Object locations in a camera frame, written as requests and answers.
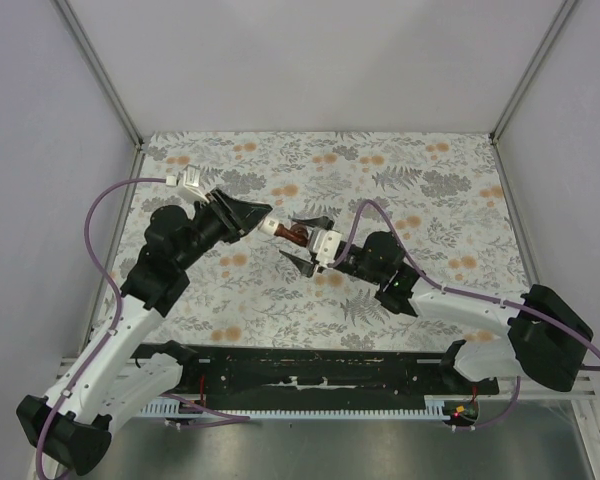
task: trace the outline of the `metal frame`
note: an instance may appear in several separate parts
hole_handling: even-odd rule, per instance
[[[516,85],[511,98],[504,107],[504,110],[502,111],[502,114],[500,115],[500,118],[498,119],[498,122],[491,133],[491,139],[494,144],[497,144],[500,140],[502,133],[504,132],[505,128],[507,128],[507,125],[511,120],[511,117],[517,110],[522,99],[525,97],[531,82],[533,82],[533,79],[538,74],[540,67],[549,56],[549,53],[553,49],[557,38],[579,4],[580,0],[564,0],[562,5],[560,5],[560,8],[558,8],[558,11],[554,15],[549,28],[545,32],[544,37],[542,37],[538,48],[531,57],[531,61],[527,65],[522,77],[518,81],[518,85]]]
[[[129,178],[137,178],[140,176],[140,171],[142,170],[142,164],[144,163],[145,154],[144,152],[136,147],[135,153],[133,156],[133,163],[131,164],[131,170],[129,172]],[[131,202],[133,201],[133,196],[136,191],[137,184],[133,183],[127,185],[124,191],[124,197],[122,198],[122,204],[120,205],[120,210],[118,211],[118,218],[116,219],[116,224],[113,230],[113,234],[111,236],[111,241],[109,242],[109,248],[107,249],[107,257],[103,262],[103,266],[107,271],[111,271],[113,268],[113,263],[116,259],[116,255],[118,254],[118,246],[120,245],[120,239],[122,238],[122,233],[124,232],[124,226],[127,222],[127,215],[129,214],[129,209],[131,208]],[[85,329],[82,331],[81,337],[82,343],[80,345],[80,350],[78,353],[82,352],[87,346],[89,342],[89,337],[91,335],[91,328],[95,324],[98,319],[98,313],[100,312],[100,305],[104,300],[105,293],[107,291],[107,282],[104,278],[100,279],[100,283],[98,284],[98,289],[96,290],[91,302],[89,303],[89,310],[86,316]]]
[[[51,0],[51,3],[55,6],[61,18],[65,22],[70,34],[76,42],[77,48],[83,55],[87,65],[89,66],[91,72],[93,73],[98,84],[100,85],[103,94],[105,95],[105,97],[113,107],[114,111],[116,112],[119,121],[123,125],[128,137],[136,146],[133,165],[130,171],[130,178],[135,178],[140,173],[144,159],[144,154],[141,151],[141,147],[143,144],[142,135],[140,134],[135,123],[129,116],[127,109],[125,108],[118,92],[113,86],[110,77],[108,76],[102,62],[100,61],[95,49],[93,48],[93,45],[91,44],[75,11],[71,7],[70,0]],[[527,230],[516,206],[517,203],[515,201],[515,193],[512,191],[511,184],[508,180],[505,164],[503,163],[498,151],[498,142],[502,137],[503,132],[507,128],[512,116],[515,114],[517,108],[519,107],[521,101],[525,98],[526,93],[529,90],[529,87],[532,84],[533,80],[538,75],[541,66],[546,61],[549,53],[555,46],[556,41],[559,38],[561,32],[565,28],[568,20],[576,11],[576,8],[579,4],[580,0],[563,0],[551,24],[545,32],[545,35],[543,36],[538,48],[534,52],[528,66],[526,67],[522,77],[520,78],[513,94],[508,100],[500,118],[498,119],[494,127],[494,130],[490,133],[496,168],[500,176],[505,200],[507,202],[507,206],[511,216],[513,231],[519,245],[523,267],[525,269],[528,279],[533,283],[539,282],[540,278],[538,268],[536,266],[537,262],[535,261],[535,255],[533,252],[531,242],[529,241],[529,237],[527,235]],[[112,236],[109,252],[105,261],[105,268],[107,268],[108,270],[111,269],[115,260],[118,245],[122,236],[122,232],[124,230],[126,217],[131,206],[131,201],[133,199],[134,192],[135,186],[133,185],[127,187],[125,191],[122,206],[118,213],[118,218]],[[102,299],[104,298],[105,290],[106,284],[104,280],[102,280],[99,285],[99,288],[97,289],[96,294],[94,295],[94,298],[91,302],[91,307],[89,309],[88,322],[83,337],[84,345],[86,345],[88,341],[91,326],[97,319],[99,307],[102,302]],[[71,363],[72,359],[64,359],[60,371],[64,372]],[[135,364],[130,364],[127,370],[133,371],[136,368],[137,367],[135,366]],[[121,375],[122,377],[125,376],[124,369],[123,372],[121,372]],[[507,381],[507,379],[502,379],[500,383],[502,393],[500,395],[493,396],[491,400],[502,400],[508,398],[508,396],[510,395],[511,382]],[[600,479],[600,428],[598,417],[595,413],[595,392],[593,391],[593,386],[591,384],[590,378],[588,376],[579,377],[574,390],[569,394],[559,394],[557,392],[542,389],[542,387],[539,387],[538,385],[534,384],[534,382],[523,382],[520,399],[531,401],[556,399],[571,400],[578,427],[582,435],[585,453],[588,456],[589,463],[591,464],[595,478]],[[57,474],[59,470],[59,465],[56,462],[48,461],[48,465],[46,466],[46,471],[48,473],[55,472]],[[32,461],[31,463],[31,467],[27,478],[32,480],[37,478],[35,475],[35,458],[34,461]]]
[[[109,78],[104,65],[100,61],[98,54],[93,48],[93,45],[91,44],[87,33],[82,27],[76,12],[71,7],[69,0],[51,0],[51,3],[64,21],[67,30],[69,30],[69,33],[73,37],[73,40],[78,47],[78,50],[82,54],[87,66],[91,70],[91,73],[93,73],[98,85],[100,85],[102,93],[115,110],[120,123],[129,136],[129,139],[136,147],[140,147],[142,145],[142,135],[129,116],[129,112],[122,103],[120,95],[113,86],[111,78]]]

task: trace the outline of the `white cable tray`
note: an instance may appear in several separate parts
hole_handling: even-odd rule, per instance
[[[143,418],[215,418],[203,413],[178,413],[180,402],[157,398],[136,415]],[[254,420],[448,420],[442,413],[444,401],[425,400],[422,410],[222,410],[230,415],[246,415]]]

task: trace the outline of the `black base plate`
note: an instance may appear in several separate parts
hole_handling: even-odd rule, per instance
[[[425,395],[471,395],[472,384],[452,389],[442,379],[442,353],[282,350],[193,346],[199,359],[185,365],[173,391],[200,392],[217,410],[384,410],[422,409]],[[149,358],[141,345],[134,354]],[[294,386],[284,386],[293,382]],[[341,386],[302,388],[297,385]],[[476,384],[479,395],[499,393],[497,381]]]

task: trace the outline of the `red wire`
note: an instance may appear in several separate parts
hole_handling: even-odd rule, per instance
[[[204,401],[204,375],[200,377],[200,405],[205,406]]]

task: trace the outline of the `table surface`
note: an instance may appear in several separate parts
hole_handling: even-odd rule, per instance
[[[421,133],[162,133],[145,147],[140,176],[187,164],[205,188],[274,207],[281,219],[328,215],[345,234],[357,205],[371,198],[389,213],[407,248],[446,283],[518,296],[526,278],[492,150],[485,135]],[[193,208],[164,185],[136,189],[112,274],[121,284],[144,244],[151,213]],[[355,239],[386,230],[365,211]],[[446,350],[460,338],[493,335],[440,319],[386,312],[374,288],[337,272],[301,277],[278,249],[288,242],[252,233],[219,245],[188,271],[192,279],[148,342],[358,350]],[[108,292],[98,324],[113,312]]]

